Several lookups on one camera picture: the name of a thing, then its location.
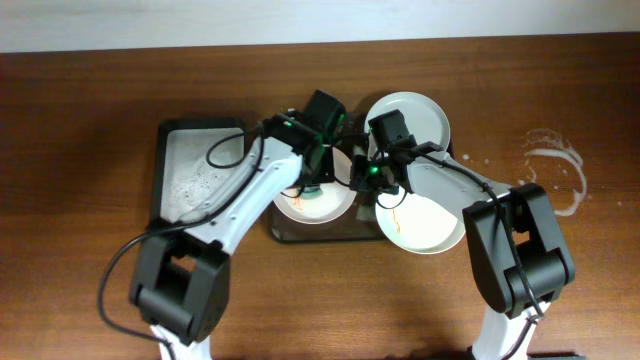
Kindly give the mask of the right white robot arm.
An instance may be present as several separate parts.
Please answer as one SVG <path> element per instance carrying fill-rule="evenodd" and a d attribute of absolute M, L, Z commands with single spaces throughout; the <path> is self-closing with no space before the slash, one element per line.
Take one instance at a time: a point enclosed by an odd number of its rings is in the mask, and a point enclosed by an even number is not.
<path fill-rule="evenodd" d="M 350 187 L 404 189 L 444 208 L 464 226 L 476 287 L 487 304 L 472 359 L 526 359 L 550 304 L 575 279 L 575 264 L 545 190 L 513 187 L 462 166 L 431 142 L 389 144 L 356 155 Z"/>

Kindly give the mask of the green sponge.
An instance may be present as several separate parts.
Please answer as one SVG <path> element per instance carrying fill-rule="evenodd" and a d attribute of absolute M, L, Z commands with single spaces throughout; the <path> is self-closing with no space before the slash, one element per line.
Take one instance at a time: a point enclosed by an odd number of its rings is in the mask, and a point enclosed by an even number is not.
<path fill-rule="evenodd" d="M 323 190 L 320 185 L 302 186 L 299 190 L 298 197 L 303 200 L 312 200 L 320 197 Z"/>

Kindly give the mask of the pink-white plate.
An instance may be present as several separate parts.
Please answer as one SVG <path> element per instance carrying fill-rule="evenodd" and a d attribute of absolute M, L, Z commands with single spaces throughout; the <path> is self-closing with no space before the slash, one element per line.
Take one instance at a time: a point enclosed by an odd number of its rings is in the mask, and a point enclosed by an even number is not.
<path fill-rule="evenodd" d="M 333 149 L 336 181 L 320 184 L 323 194 L 312 200 L 298 197 L 300 188 L 290 188 L 274 199 L 277 209 L 287 218 L 306 225 L 336 220 L 352 205 L 356 192 L 343 186 L 350 176 L 351 160 L 339 149 Z"/>

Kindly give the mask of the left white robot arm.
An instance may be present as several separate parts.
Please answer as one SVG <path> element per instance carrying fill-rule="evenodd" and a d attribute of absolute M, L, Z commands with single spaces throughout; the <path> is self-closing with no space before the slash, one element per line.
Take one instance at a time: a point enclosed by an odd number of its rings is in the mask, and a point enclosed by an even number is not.
<path fill-rule="evenodd" d="M 207 359 L 229 302 L 231 256 L 274 200 L 314 185 L 344 119 L 341 110 L 277 114 L 261 122 L 232 175 L 194 209 L 137 238 L 130 301 L 150 324 L 164 359 Z"/>

